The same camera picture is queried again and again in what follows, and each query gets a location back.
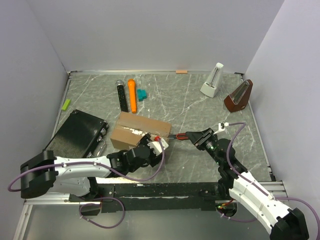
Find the brown cardboard express box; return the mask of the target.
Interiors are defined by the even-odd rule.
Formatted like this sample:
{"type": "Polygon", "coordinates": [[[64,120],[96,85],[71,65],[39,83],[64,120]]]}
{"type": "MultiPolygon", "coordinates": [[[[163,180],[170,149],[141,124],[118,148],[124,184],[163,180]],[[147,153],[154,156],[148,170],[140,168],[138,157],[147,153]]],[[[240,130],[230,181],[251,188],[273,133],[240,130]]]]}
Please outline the brown cardboard express box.
{"type": "Polygon", "coordinates": [[[121,112],[111,133],[110,140],[115,149],[129,150],[138,145],[144,135],[168,139],[172,125],[168,122],[155,120],[136,114],[121,112]]]}

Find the red black utility knife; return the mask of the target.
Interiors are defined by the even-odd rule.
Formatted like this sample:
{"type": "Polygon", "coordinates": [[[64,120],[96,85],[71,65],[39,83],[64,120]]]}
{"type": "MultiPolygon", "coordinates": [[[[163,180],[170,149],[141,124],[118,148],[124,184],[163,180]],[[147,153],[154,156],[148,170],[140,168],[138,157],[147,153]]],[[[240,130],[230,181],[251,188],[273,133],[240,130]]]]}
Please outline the red black utility knife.
{"type": "Polygon", "coordinates": [[[176,140],[180,140],[180,141],[189,140],[189,137],[187,136],[186,133],[170,134],[168,136],[168,138],[169,139],[176,139],[176,140]]]}

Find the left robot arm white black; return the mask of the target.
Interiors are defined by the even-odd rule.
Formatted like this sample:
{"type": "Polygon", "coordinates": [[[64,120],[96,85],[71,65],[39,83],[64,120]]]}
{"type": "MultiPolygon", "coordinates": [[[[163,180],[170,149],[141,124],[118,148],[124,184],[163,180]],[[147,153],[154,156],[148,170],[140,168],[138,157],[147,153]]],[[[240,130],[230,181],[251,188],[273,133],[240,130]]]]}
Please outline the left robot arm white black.
{"type": "Polygon", "coordinates": [[[164,139],[146,134],[136,147],[95,158],[59,157],[45,150],[21,165],[20,195],[32,199],[55,192],[93,201],[99,195],[96,178],[123,177],[139,168],[154,167],[167,147],[164,139]]]}

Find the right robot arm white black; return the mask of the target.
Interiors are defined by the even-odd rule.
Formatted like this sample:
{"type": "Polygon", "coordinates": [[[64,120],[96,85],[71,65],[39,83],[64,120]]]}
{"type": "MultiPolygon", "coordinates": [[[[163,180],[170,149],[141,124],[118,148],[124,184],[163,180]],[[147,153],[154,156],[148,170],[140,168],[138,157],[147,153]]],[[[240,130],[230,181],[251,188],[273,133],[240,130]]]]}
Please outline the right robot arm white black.
{"type": "Polygon", "coordinates": [[[187,131],[188,140],[206,151],[218,164],[218,193],[223,199],[234,199],[246,208],[269,233],[271,240],[307,240],[309,231],[305,216],[277,200],[244,167],[235,156],[233,139],[218,138],[211,128],[187,131]]]}

